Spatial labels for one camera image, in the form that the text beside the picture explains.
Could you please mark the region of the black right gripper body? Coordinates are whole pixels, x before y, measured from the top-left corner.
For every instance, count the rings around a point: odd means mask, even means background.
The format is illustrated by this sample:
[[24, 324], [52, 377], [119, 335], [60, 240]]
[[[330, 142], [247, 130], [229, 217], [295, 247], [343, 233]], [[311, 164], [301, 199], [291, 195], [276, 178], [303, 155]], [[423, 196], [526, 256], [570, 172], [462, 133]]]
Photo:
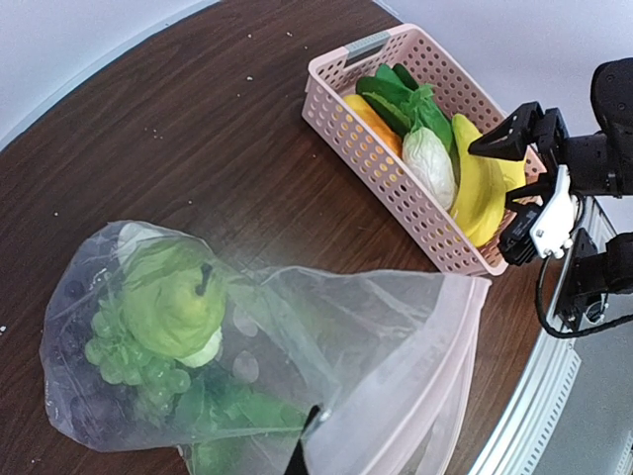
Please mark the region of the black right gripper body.
[[632, 112], [623, 106], [598, 113], [600, 130], [571, 137], [559, 109], [539, 111], [534, 136], [549, 166], [565, 165], [571, 191], [621, 198], [632, 194]]

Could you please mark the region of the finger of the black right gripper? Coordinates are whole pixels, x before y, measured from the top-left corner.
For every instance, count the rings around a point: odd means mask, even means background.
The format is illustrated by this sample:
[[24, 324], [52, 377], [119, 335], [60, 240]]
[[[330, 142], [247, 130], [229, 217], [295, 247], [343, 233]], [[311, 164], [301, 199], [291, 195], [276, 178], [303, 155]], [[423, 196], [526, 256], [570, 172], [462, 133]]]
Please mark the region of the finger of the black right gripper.
[[518, 211], [523, 206], [523, 200], [540, 198], [547, 203], [554, 193], [554, 178], [548, 173], [540, 173], [537, 179], [522, 187], [505, 193], [505, 207], [510, 211]]
[[472, 155], [509, 161], [521, 161], [535, 142], [537, 123], [542, 119], [538, 102], [521, 104], [497, 127], [474, 140], [468, 148]]

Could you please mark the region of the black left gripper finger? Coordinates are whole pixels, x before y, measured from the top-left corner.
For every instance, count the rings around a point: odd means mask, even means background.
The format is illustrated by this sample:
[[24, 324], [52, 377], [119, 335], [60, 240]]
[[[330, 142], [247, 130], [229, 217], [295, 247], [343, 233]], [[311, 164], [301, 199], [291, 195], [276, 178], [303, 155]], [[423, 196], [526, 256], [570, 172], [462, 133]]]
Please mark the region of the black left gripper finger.
[[[308, 418], [304, 424], [301, 432], [301, 437], [305, 434], [306, 430], [310, 427], [313, 420], [320, 414], [320, 406], [314, 405], [311, 407], [308, 414]], [[309, 470], [305, 461], [304, 448], [301, 437], [299, 438], [292, 456], [289, 460], [288, 466], [284, 472], [284, 475], [308, 475]]]

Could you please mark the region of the yellow banana bunch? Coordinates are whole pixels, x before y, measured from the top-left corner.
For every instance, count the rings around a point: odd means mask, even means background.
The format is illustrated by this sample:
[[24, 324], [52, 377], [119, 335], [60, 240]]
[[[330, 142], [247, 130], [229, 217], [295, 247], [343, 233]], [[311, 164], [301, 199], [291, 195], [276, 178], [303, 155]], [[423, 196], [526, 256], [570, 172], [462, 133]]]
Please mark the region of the yellow banana bunch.
[[505, 213], [505, 193], [526, 184], [525, 159], [502, 160], [469, 153], [482, 136], [463, 114], [451, 120], [458, 150], [460, 180], [450, 216], [475, 247], [487, 244], [497, 233]]

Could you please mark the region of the small napa cabbage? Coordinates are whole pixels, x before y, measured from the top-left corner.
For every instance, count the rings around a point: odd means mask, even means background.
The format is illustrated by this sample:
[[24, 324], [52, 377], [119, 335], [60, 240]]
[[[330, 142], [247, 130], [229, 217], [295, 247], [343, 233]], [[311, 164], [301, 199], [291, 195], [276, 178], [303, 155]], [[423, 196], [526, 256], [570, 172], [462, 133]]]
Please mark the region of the small napa cabbage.
[[431, 129], [409, 132], [403, 144], [403, 160], [444, 210], [453, 205], [457, 185], [449, 153]]

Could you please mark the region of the green grape bunch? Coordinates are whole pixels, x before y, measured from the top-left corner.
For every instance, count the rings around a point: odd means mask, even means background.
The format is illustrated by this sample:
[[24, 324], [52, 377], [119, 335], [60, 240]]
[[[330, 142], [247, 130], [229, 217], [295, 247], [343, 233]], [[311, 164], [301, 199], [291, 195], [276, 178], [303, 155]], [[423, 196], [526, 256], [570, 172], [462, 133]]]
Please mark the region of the green grape bunch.
[[99, 368], [102, 379], [111, 385], [136, 390], [136, 410], [165, 416], [177, 396], [191, 386], [189, 373], [169, 357], [159, 356], [141, 346], [126, 328], [121, 312], [105, 307], [92, 318], [93, 336], [85, 345], [85, 356]]

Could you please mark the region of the clear zip top bag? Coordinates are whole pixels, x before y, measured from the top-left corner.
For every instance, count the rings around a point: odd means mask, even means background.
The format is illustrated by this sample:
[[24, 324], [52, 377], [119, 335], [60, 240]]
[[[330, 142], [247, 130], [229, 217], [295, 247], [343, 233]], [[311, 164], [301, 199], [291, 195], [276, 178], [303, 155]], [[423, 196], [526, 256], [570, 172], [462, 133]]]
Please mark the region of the clear zip top bag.
[[[198, 237], [119, 221], [75, 251], [109, 258], [100, 309], [112, 307], [123, 318], [124, 264], [153, 238], [205, 244], [226, 289], [221, 351], [199, 368], [174, 359], [191, 386], [224, 376], [308, 414], [320, 406], [302, 437], [300, 430], [249, 442], [232, 474], [284, 474], [300, 437], [309, 474], [446, 471], [466, 413], [488, 279], [302, 266], [237, 270]], [[101, 452], [174, 446], [182, 455], [191, 437], [174, 422], [174, 412], [184, 393], [169, 414], [148, 415], [136, 410], [135, 389], [117, 386], [126, 421], [114, 448]]]

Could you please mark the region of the pink plastic basket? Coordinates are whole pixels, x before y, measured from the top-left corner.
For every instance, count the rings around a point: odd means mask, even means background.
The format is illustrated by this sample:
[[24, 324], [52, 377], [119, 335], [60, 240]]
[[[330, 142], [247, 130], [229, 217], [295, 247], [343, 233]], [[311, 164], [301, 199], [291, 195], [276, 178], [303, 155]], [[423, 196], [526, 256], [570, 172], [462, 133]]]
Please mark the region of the pink plastic basket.
[[308, 65], [303, 118], [354, 171], [442, 272], [493, 275], [507, 264], [498, 240], [476, 247], [405, 164], [343, 100], [357, 80], [381, 64], [403, 64], [419, 83], [435, 87], [447, 116], [462, 113], [486, 133], [505, 113], [427, 32], [403, 24], [322, 54]]

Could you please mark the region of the round green cabbage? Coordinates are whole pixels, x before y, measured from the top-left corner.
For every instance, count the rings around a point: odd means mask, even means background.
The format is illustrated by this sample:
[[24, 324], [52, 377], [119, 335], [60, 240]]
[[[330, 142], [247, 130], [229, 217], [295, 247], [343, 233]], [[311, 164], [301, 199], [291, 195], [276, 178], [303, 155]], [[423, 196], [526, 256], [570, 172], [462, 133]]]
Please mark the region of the round green cabbage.
[[136, 341], [179, 362], [222, 329], [226, 314], [226, 289], [212, 253], [191, 238], [140, 243], [124, 264], [120, 301]]

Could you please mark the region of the green leafy vegetable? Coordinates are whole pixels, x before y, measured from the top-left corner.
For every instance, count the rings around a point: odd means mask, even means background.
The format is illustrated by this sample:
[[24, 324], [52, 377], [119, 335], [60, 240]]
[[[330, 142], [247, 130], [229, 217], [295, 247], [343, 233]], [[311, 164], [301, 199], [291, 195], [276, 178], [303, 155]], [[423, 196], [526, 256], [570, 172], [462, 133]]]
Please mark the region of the green leafy vegetable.
[[307, 418], [305, 409], [224, 376], [195, 381], [174, 412], [191, 437], [181, 447], [191, 474], [232, 474], [257, 436], [290, 438]]

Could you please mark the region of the dark red grape bunch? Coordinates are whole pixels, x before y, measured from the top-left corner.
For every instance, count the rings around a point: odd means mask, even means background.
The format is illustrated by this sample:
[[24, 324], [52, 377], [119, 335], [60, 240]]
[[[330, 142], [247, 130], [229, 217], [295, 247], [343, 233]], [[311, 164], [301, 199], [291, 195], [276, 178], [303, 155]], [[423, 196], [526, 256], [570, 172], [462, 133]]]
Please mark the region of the dark red grape bunch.
[[111, 269], [105, 255], [87, 250], [75, 253], [46, 308], [41, 348], [51, 422], [100, 451], [114, 448], [126, 421], [126, 410], [118, 399], [120, 387], [105, 382], [85, 353], [94, 336], [98, 299], [105, 295], [105, 274]]

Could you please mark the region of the green bok choy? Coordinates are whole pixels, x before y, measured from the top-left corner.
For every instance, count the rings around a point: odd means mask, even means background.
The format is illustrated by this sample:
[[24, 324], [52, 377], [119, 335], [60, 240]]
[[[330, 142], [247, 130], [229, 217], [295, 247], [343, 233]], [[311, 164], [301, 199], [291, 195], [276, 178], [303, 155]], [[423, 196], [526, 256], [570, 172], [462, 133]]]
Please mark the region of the green bok choy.
[[360, 95], [401, 139], [418, 127], [433, 131], [447, 152], [457, 152], [452, 126], [434, 100], [431, 84], [419, 84], [401, 63], [381, 64], [374, 76], [360, 77]]

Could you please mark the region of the small orange fruit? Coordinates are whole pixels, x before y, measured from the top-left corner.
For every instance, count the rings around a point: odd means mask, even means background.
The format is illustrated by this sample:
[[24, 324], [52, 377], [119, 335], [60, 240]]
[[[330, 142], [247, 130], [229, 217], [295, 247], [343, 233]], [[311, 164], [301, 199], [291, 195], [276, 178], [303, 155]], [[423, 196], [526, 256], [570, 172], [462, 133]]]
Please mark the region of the small orange fruit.
[[357, 94], [350, 94], [343, 97], [344, 102], [370, 127], [391, 150], [398, 156], [402, 156], [402, 139], [393, 132], [385, 121], [374, 111], [374, 109]]

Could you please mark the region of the aluminium front rail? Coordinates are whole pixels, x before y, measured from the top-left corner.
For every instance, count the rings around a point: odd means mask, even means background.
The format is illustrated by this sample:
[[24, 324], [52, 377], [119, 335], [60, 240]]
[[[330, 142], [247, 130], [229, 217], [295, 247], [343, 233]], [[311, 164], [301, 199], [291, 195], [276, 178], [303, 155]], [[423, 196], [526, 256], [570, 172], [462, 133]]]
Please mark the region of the aluminium front rail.
[[474, 474], [629, 474], [632, 326], [542, 332]]

